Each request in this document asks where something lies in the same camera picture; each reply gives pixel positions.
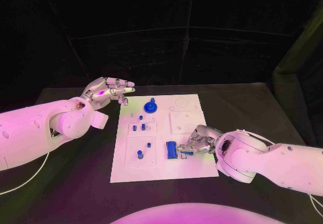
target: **robotic arm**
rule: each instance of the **robotic arm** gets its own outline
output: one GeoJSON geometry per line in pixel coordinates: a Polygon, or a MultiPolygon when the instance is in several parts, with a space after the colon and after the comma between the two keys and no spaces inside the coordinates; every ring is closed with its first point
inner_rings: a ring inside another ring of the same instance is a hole
{"type": "Polygon", "coordinates": [[[31,162],[80,138],[90,126],[103,129],[109,116],[97,110],[112,99],[127,106],[123,94],[135,92],[133,87],[133,82],[102,77],[89,84],[81,97],[2,113],[0,171],[31,162]]]}
{"type": "Polygon", "coordinates": [[[323,149],[273,142],[267,146],[256,137],[270,142],[247,131],[223,133],[198,125],[178,151],[215,153],[218,170],[244,183],[260,173],[279,186],[323,196],[323,149]]]}

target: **pink-lit surface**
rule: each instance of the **pink-lit surface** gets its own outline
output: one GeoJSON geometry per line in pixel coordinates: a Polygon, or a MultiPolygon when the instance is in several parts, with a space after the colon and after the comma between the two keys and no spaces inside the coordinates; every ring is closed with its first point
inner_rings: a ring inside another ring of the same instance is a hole
{"type": "Polygon", "coordinates": [[[142,210],[113,224],[282,224],[277,220],[238,208],[218,204],[168,204],[142,210]]]}

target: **black tablecloth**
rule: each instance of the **black tablecloth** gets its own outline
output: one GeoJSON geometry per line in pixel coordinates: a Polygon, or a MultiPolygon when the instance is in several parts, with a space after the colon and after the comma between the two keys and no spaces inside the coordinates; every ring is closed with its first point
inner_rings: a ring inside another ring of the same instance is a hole
{"type": "MultiPolygon", "coordinates": [[[[44,89],[38,104],[80,96],[83,88],[44,89]]],[[[246,129],[273,142],[303,140],[263,83],[140,86],[130,96],[200,94],[207,124],[224,132],[246,129]]],[[[214,203],[257,212],[286,223],[322,219],[305,193],[280,188],[266,177],[251,184],[220,177],[110,183],[120,105],[100,110],[110,119],[104,130],[65,143],[51,154],[35,179],[0,196],[6,223],[106,224],[146,208],[171,203],[214,203]]],[[[2,191],[24,183],[45,157],[0,172],[2,191]]]]}

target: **blue object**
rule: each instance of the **blue object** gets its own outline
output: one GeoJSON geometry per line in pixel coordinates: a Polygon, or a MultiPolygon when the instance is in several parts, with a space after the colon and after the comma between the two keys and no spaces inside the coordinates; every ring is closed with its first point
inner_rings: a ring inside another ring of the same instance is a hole
{"type": "Polygon", "coordinates": [[[182,152],[187,155],[194,155],[194,152],[182,152]]]}
{"type": "Polygon", "coordinates": [[[168,146],[168,159],[176,159],[178,158],[176,142],[168,141],[166,146],[168,146]]]}
{"type": "Polygon", "coordinates": [[[143,158],[143,152],[142,152],[142,150],[138,152],[138,154],[139,154],[139,159],[142,159],[143,158]]]}
{"type": "Polygon", "coordinates": [[[158,111],[158,104],[155,103],[155,98],[151,99],[151,102],[143,107],[148,113],[155,113],[158,111]]]}

